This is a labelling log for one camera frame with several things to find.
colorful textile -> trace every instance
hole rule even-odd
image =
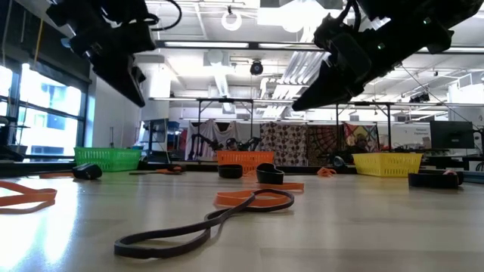
[[[370,152],[379,152],[380,143],[378,141],[378,128],[376,125],[350,125],[343,124],[345,131],[345,145],[354,147],[358,139],[366,139],[365,149]]]
[[[306,131],[306,125],[262,124],[260,150],[274,151],[275,165],[306,166]]]
[[[327,155],[337,149],[337,129],[335,125],[309,125],[306,134],[309,166],[328,164]]]

computer monitor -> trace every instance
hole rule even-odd
[[[430,121],[432,148],[473,149],[472,122]]]

black strap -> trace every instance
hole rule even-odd
[[[272,207],[249,207],[249,204],[256,200],[256,195],[261,193],[276,193],[279,195],[287,196],[289,198],[289,201],[285,204]],[[205,218],[200,223],[191,224],[184,227],[174,227],[165,230],[153,230],[125,236],[114,243],[114,254],[123,257],[143,259],[170,258],[183,255],[202,246],[208,239],[210,239],[211,227],[214,227],[218,224],[223,224],[225,220],[227,220],[229,217],[237,212],[273,212],[289,208],[293,204],[294,196],[291,193],[273,189],[257,190],[253,192],[253,194],[242,204],[235,206],[234,208],[221,209],[218,211],[210,212],[208,215],[205,215]],[[139,243],[145,240],[181,236],[185,234],[196,233],[201,230],[204,230],[201,235],[179,246],[173,246],[164,249],[132,246],[133,243]]]

desk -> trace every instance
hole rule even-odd
[[[464,184],[459,191],[409,190],[404,178],[288,176],[287,182],[306,183],[288,212],[234,216],[222,235],[202,249],[141,261],[114,256],[114,240],[198,222],[213,211],[217,191],[240,190],[242,181],[199,172],[107,173],[100,183],[15,181],[58,189],[57,203],[28,215],[0,215],[2,271],[450,272],[484,267],[484,187],[477,184]]]

black cable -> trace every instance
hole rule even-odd
[[[355,2],[355,0],[348,0],[348,2],[346,3],[345,9],[341,11],[340,15],[337,18],[338,21],[340,21],[341,23],[343,22],[343,20],[346,18],[346,16],[349,13],[349,9],[352,7],[353,2]]]
[[[358,32],[361,26],[361,12],[356,1],[353,1],[353,10],[355,11],[355,24],[353,25],[353,29]]]
[[[182,8],[180,8],[180,5],[178,5],[174,0],[167,0],[167,1],[172,3],[175,6],[175,8],[178,10],[178,18],[176,18],[176,21],[169,26],[152,28],[151,31],[153,31],[153,32],[165,31],[165,30],[168,30],[168,29],[172,29],[173,27],[178,25],[180,23],[180,21],[182,20]],[[158,16],[156,16],[154,14],[149,14],[149,15],[150,15],[150,17],[148,17],[148,19],[153,19],[154,17],[156,17],[158,19],[158,21],[160,20],[158,18]]]

